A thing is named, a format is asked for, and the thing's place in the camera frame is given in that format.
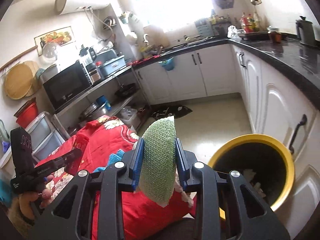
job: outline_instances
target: hand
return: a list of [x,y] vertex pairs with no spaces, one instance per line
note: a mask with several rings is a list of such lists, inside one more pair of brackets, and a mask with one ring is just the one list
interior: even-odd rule
[[[47,183],[49,183],[53,179],[53,175],[49,175],[47,177]],[[25,192],[19,195],[19,205],[22,214],[31,220],[35,219],[33,211],[31,209],[30,203],[36,201],[39,197],[42,197],[42,202],[40,204],[40,208],[45,208],[52,202],[52,193],[48,188],[45,188],[40,195],[37,192]]]

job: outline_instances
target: cabinet door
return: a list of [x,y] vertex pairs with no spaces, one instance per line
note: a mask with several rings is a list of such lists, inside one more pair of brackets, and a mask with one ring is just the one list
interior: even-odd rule
[[279,71],[262,61],[263,99],[260,133],[270,135],[289,147],[293,132],[307,116],[307,123],[298,130],[293,143],[296,158],[307,139],[316,109],[302,92]]
[[246,88],[248,96],[248,116],[252,132],[258,131],[260,123],[261,97],[262,97],[262,77],[261,62],[255,55],[244,52],[244,71],[246,75]]
[[203,77],[195,54],[190,52],[175,56],[174,69],[167,71],[173,88],[173,101],[206,97]]
[[290,195],[276,210],[279,220],[287,228],[291,239],[303,229],[320,200],[320,176],[313,166],[306,167],[295,181]]
[[172,101],[172,87],[166,70],[159,63],[137,69],[136,74],[150,104]]
[[200,49],[195,54],[200,63],[208,96],[237,92],[230,44]]
[[248,72],[245,71],[245,68],[241,65],[240,62],[240,57],[242,55],[242,51],[240,48],[237,46],[233,45],[233,50],[234,50],[234,61],[236,65],[236,79],[237,79],[237,85],[238,85],[238,90],[241,94],[242,100],[244,102],[244,106],[246,107],[247,111],[249,111],[248,108]]
[[295,159],[295,183],[286,202],[276,214],[293,239],[310,219],[320,201],[320,112],[305,145]]

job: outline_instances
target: electric kettle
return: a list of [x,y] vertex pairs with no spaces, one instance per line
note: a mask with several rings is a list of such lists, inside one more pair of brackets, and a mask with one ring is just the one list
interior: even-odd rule
[[298,39],[301,40],[301,44],[316,47],[316,39],[312,22],[306,21],[306,18],[303,16],[300,16],[300,18],[301,20],[296,20]]
[[85,66],[88,71],[95,68],[94,60],[97,58],[97,55],[93,48],[85,48],[82,44],[79,56],[81,57],[83,66]]

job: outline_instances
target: wooden cutting board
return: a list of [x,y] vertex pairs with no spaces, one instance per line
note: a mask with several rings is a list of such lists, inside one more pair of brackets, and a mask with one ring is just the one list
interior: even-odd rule
[[28,91],[28,93],[25,95],[26,97],[29,97],[29,96],[32,96],[34,93],[36,93],[41,87],[39,80],[36,77],[36,73],[39,69],[39,65],[32,60],[25,61],[25,62],[23,62],[23,64],[28,65],[32,71],[32,74],[33,74],[32,86],[31,86],[30,90]]
[[8,97],[14,100],[23,98],[32,86],[33,74],[26,64],[13,66],[4,82],[4,90]]

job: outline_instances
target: window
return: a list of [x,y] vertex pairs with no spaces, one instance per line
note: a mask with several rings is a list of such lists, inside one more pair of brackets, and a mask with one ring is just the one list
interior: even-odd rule
[[136,0],[144,25],[154,24],[164,31],[211,15],[210,0]]

